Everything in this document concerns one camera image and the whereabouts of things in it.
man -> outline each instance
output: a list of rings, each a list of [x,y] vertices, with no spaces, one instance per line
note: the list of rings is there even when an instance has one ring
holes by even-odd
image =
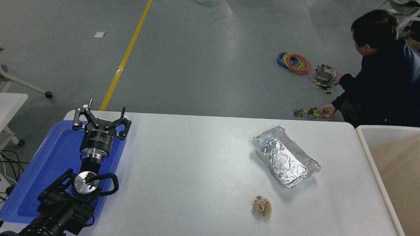
[[[386,10],[373,10],[352,24],[356,50],[363,56],[356,76],[340,74],[334,84],[344,93],[321,108],[321,118],[341,111],[359,125],[420,127],[420,58],[398,39],[398,21]]]

red wire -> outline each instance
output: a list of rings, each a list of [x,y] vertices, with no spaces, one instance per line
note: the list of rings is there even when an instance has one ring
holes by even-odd
[[[303,70],[298,70],[295,67],[293,67],[290,63],[291,58],[300,58],[305,63],[305,68]],[[311,73],[311,71],[312,71],[311,63],[309,63],[309,61],[306,60],[306,58],[304,58],[303,56],[301,56],[299,54],[289,54],[289,55],[287,55],[286,62],[287,62],[287,66],[289,67],[289,69],[291,69],[292,71],[294,71],[298,74],[306,75],[306,74]]]

white paper scrap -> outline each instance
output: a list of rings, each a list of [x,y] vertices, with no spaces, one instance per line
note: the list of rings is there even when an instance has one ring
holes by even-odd
[[[96,32],[94,38],[103,38],[105,35],[105,32]]]

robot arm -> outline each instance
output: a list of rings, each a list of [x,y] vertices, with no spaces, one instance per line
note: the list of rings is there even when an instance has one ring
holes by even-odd
[[[78,235],[93,218],[95,207],[92,203],[100,196],[111,195],[118,190],[118,178],[113,173],[100,175],[99,169],[103,158],[109,156],[113,138],[124,140],[130,129],[131,121],[124,118],[123,108],[121,117],[113,122],[95,118],[90,112],[89,104],[76,109],[73,130],[84,130],[84,137],[80,145],[81,167],[78,174],[68,169],[52,184],[50,184],[37,198],[41,204],[38,207],[39,216],[35,218],[20,233],[6,231],[0,236],[65,236],[64,231]],[[87,123],[83,125],[79,117],[84,115]],[[124,125],[124,130],[117,134],[116,128]],[[102,191],[100,180],[112,179],[114,189]]]

yellow floor line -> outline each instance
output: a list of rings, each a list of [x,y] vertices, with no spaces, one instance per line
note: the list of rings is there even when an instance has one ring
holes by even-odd
[[[114,79],[111,82],[111,85],[109,86],[108,92],[105,95],[104,100],[102,101],[102,105],[99,108],[99,110],[105,110],[108,106],[109,100],[111,99],[111,96],[114,92],[115,87],[117,86],[118,80],[120,79],[121,73],[123,72],[124,66],[126,65],[127,59],[130,56],[131,50],[133,49],[134,43],[136,42],[137,36],[139,35],[140,29],[142,28],[144,19],[146,18],[147,12],[149,11],[150,5],[152,4],[153,0],[149,0],[147,2],[146,8],[143,11],[142,17],[140,18],[139,24],[137,24],[137,28],[134,31],[133,37],[131,38],[131,41],[129,43],[129,46],[127,47],[126,53],[123,56],[123,59],[121,60],[120,66],[118,67],[117,72],[115,73]]]

